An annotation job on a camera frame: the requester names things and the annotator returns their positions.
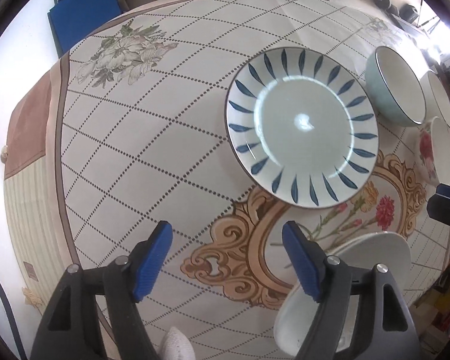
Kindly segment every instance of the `white knit object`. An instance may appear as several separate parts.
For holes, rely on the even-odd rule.
[[[192,344],[176,327],[172,327],[163,337],[158,355],[162,360],[195,360]]]

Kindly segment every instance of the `bowl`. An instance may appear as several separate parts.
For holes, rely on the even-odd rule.
[[[450,99],[437,75],[429,70],[420,79],[420,85],[427,103],[427,119],[440,116],[450,127]]]
[[[450,133],[438,116],[424,123],[415,144],[416,165],[430,185],[450,185]]]
[[[349,266],[371,269],[378,263],[385,264],[394,275],[397,286],[403,291],[412,266],[407,241],[394,232],[379,232],[361,235],[351,242],[330,252],[340,257]],[[350,345],[358,310],[358,297],[351,296],[342,336],[337,351]],[[274,339],[277,346],[294,357],[298,353],[318,309],[312,297],[306,295],[297,282],[283,301],[274,324]]]
[[[390,47],[377,47],[365,70],[372,104],[388,120],[404,127],[425,120],[426,104],[419,79],[408,63]]]

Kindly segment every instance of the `plate center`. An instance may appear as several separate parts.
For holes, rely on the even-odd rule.
[[[352,126],[341,100],[305,76],[269,84],[259,94],[254,123],[270,159],[295,173],[333,177],[352,146]]]

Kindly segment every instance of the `table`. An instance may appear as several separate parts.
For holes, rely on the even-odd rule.
[[[320,0],[164,0],[111,21],[64,56],[56,169],[72,258],[103,266],[157,221],[174,228],[155,287],[138,305],[154,345],[176,326],[197,359],[288,358],[272,329],[296,280],[280,241],[291,219],[316,229],[325,249],[368,232],[401,234],[412,252],[409,304],[440,275],[450,228],[425,210],[434,188],[415,170],[417,128],[378,115],[373,175],[349,202],[323,210],[291,207],[256,186],[227,139],[227,88],[254,55],[308,47],[364,85],[379,45],[396,49],[419,77],[428,69],[401,30]]]

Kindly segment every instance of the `white plate with blue petals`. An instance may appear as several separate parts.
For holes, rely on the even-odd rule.
[[[243,168],[287,203],[331,207],[371,176],[379,140],[370,101],[319,52],[286,47],[253,58],[234,77],[225,114]]]

